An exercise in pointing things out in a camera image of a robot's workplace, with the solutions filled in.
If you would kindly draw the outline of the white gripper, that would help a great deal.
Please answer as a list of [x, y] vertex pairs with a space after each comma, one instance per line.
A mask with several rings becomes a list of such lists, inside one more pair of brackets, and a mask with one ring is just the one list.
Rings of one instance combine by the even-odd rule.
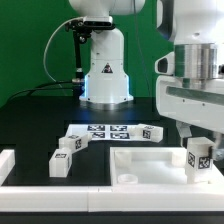
[[160, 115], [176, 120], [180, 145], [187, 147], [190, 125], [214, 131], [211, 157], [224, 157], [224, 79], [205, 82], [204, 89], [183, 88], [174, 76], [174, 53], [155, 62], [156, 107]]

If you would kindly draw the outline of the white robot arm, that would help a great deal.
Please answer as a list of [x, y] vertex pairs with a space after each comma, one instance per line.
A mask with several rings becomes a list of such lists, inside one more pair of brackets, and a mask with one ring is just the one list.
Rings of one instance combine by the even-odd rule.
[[[129, 96], [123, 70], [122, 34], [114, 15], [135, 14], [145, 0], [69, 0], [90, 31], [91, 66], [80, 100], [119, 104]], [[224, 0], [157, 0], [156, 29], [173, 50], [155, 62], [156, 106], [177, 127], [195, 125], [216, 133], [209, 148], [215, 160], [224, 157]]]

